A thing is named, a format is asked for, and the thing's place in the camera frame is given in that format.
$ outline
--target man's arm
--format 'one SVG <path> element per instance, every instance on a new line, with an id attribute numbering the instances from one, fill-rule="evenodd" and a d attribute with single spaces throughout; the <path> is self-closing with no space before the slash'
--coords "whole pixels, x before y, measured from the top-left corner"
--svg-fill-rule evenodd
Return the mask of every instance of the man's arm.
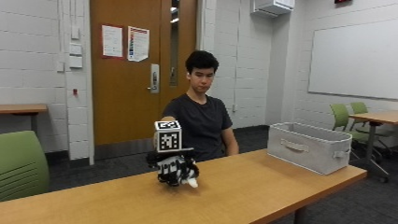
<path id="1" fill-rule="evenodd" d="M 227 128 L 220 132 L 222 142 L 226 149 L 226 156 L 238 154 L 238 145 L 232 128 Z"/>

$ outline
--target chair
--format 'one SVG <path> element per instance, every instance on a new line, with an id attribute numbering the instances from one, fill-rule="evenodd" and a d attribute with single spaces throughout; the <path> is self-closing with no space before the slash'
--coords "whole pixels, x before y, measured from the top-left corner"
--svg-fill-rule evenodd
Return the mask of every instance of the chair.
<path id="1" fill-rule="evenodd" d="M 342 128 L 342 132 L 348 133 L 351 135 L 352 143 L 358 145 L 365 145 L 369 135 L 367 133 L 359 133 L 356 131 L 346 131 L 348 126 L 350 114 L 346 106 L 343 104 L 332 104 L 331 111 L 334 115 L 334 125 L 332 130 L 335 131 L 336 128 Z M 380 162 L 381 154 L 373 150 L 372 157 L 376 162 Z"/>
<path id="2" fill-rule="evenodd" d="M 47 161 L 33 131 L 0 134 L 0 202 L 47 192 Z"/>
<path id="3" fill-rule="evenodd" d="M 354 114 L 364 114 L 368 113 L 367 107 L 364 105 L 363 102 L 352 102 L 350 103 L 350 107 L 352 110 Z M 355 119 L 351 123 L 350 126 L 350 131 L 352 130 L 354 126 L 356 123 L 363 123 L 361 127 L 355 128 L 355 131 L 359 133 L 368 133 L 369 132 L 369 128 L 364 127 L 365 122 L 363 122 L 363 120 Z M 388 130 L 381 130 L 381 129 L 376 129 L 375 130 L 375 134 L 376 137 L 391 137 L 393 135 L 393 132 L 388 131 Z M 381 144 L 381 146 L 384 147 L 384 149 L 388 151 L 388 153 L 391 154 L 391 149 L 387 147 L 387 145 L 381 142 L 380 139 L 376 139 L 376 141 Z"/>

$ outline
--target door handle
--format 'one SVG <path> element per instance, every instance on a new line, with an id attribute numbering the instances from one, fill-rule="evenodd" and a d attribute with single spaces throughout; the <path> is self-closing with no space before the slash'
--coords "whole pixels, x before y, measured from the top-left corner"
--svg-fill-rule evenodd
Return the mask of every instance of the door handle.
<path id="1" fill-rule="evenodd" d="M 159 93 L 159 82 L 160 82 L 160 76 L 159 76 L 159 65 L 151 63 L 150 64 L 150 75 L 149 75 L 149 83 L 150 86 L 146 88 L 150 93 Z"/>

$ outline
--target bin handle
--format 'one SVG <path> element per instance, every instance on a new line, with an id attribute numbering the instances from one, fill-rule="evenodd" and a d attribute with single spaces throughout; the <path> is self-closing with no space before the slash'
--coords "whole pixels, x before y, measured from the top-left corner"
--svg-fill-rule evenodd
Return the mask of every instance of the bin handle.
<path id="1" fill-rule="evenodd" d="M 343 158 L 350 155 L 350 148 L 346 151 L 334 151 L 332 158 Z"/>
<path id="2" fill-rule="evenodd" d="M 292 142 L 288 142 L 286 139 L 282 139 L 282 138 L 280 138 L 280 145 L 283 145 L 284 147 L 288 147 L 291 149 L 295 149 L 298 151 L 310 152 L 307 146 L 299 145 L 299 144 L 292 143 Z"/>

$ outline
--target black hair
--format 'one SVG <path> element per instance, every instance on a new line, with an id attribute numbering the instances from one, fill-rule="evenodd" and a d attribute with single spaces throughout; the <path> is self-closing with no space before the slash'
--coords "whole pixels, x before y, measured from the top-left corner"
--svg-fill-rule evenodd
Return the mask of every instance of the black hair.
<path id="1" fill-rule="evenodd" d="M 194 68 L 214 68 L 215 73 L 218 69 L 218 61 L 214 55 L 207 51 L 195 50 L 184 61 L 184 67 L 188 74 Z"/>

